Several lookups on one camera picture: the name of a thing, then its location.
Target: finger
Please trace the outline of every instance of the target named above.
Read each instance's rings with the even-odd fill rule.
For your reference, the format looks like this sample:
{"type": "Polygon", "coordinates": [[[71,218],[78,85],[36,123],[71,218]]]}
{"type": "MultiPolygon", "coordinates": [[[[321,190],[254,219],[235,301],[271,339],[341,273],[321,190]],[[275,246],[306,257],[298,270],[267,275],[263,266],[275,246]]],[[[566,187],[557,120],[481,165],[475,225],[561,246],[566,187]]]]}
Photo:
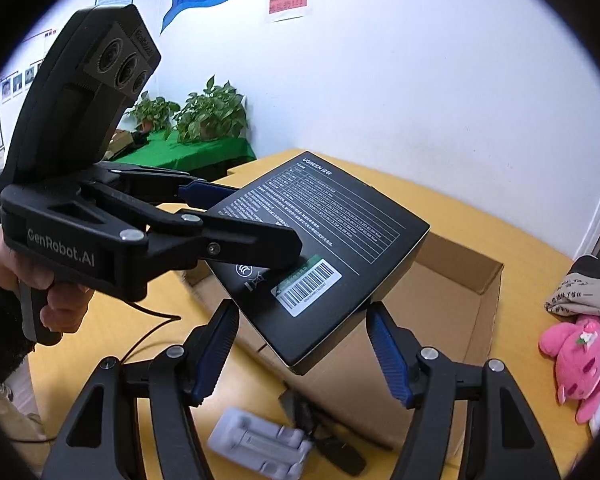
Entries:
{"type": "Polygon", "coordinates": [[[53,283],[54,274],[45,267],[35,265],[24,254],[7,247],[0,228],[0,287],[16,291],[18,279],[33,288],[45,290],[53,283]]]}
{"type": "Polygon", "coordinates": [[[73,310],[84,307],[91,301],[94,291],[75,283],[55,283],[49,289],[46,300],[54,310],[73,310]]]}
{"type": "Polygon", "coordinates": [[[40,310],[40,321],[53,332],[75,332],[87,313],[87,306],[73,310],[55,310],[46,305],[40,310]]]}

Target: red sign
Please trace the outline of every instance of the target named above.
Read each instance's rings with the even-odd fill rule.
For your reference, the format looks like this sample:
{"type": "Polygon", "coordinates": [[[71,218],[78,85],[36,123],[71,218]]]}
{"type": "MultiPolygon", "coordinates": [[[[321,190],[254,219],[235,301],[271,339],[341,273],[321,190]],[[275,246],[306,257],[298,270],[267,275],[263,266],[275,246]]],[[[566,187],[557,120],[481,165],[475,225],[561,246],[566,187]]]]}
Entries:
{"type": "Polygon", "coordinates": [[[306,7],[306,0],[269,0],[269,14],[306,7]]]}

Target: black box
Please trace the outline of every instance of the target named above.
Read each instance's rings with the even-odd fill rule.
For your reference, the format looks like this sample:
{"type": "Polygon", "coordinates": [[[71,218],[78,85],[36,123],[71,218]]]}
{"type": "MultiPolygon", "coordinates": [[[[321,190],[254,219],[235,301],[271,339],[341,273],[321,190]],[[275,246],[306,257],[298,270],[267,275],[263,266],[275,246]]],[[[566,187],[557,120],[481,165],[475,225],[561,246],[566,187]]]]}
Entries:
{"type": "Polygon", "coordinates": [[[302,253],[294,269],[209,265],[274,352],[301,375],[404,276],[429,231],[416,215],[309,152],[208,212],[298,232],[302,253]]]}

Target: potted plant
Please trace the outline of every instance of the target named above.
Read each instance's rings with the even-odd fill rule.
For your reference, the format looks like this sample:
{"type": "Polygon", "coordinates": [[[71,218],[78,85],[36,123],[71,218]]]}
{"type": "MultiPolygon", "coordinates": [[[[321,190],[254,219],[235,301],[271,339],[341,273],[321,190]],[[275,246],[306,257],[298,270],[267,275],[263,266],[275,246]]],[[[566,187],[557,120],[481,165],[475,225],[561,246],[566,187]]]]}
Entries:
{"type": "Polygon", "coordinates": [[[247,127],[244,96],[228,81],[215,85],[216,76],[206,82],[202,94],[192,92],[182,110],[173,117],[178,131],[178,142],[184,144],[221,137],[239,137],[247,127]]]}
{"type": "Polygon", "coordinates": [[[171,131],[171,116],[180,111],[180,105],[158,96],[151,100],[142,92],[140,100],[127,113],[136,120],[136,128],[146,134],[157,130],[171,131]]]}

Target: white label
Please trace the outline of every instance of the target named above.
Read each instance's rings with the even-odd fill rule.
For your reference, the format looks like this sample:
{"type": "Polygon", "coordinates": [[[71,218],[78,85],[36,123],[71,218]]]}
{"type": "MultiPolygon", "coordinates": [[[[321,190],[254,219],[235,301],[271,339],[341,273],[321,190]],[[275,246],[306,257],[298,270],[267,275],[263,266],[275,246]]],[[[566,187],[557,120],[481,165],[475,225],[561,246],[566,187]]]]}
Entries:
{"type": "Polygon", "coordinates": [[[307,269],[291,283],[280,283],[271,293],[283,307],[296,317],[315,300],[320,298],[342,275],[325,259],[307,269]]]}

